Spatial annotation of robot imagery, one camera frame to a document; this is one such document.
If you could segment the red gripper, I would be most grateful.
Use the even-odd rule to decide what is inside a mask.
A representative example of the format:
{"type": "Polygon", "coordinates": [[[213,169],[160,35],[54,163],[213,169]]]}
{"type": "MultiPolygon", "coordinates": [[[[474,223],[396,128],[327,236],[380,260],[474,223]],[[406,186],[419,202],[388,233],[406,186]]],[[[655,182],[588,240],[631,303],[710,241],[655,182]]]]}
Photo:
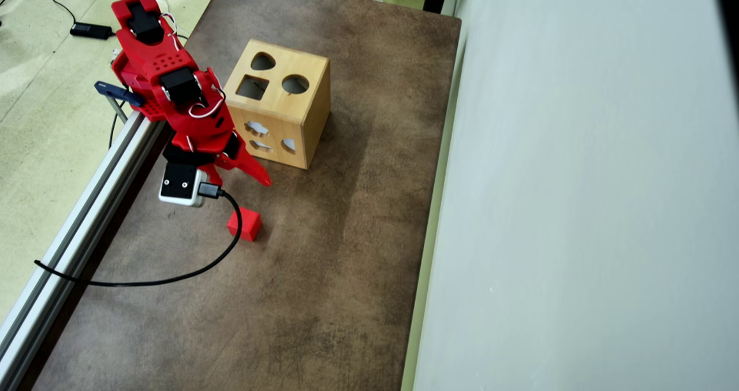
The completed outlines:
{"type": "Polygon", "coordinates": [[[208,182],[219,187],[223,180],[218,167],[237,168],[265,187],[272,185],[267,170],[243,148],[243,138],[233,127],[230,114],[216,113],[200,119],[190,115],[169,118],[175,134],[163,150],[169,162],[205,166],[208,182]]]}

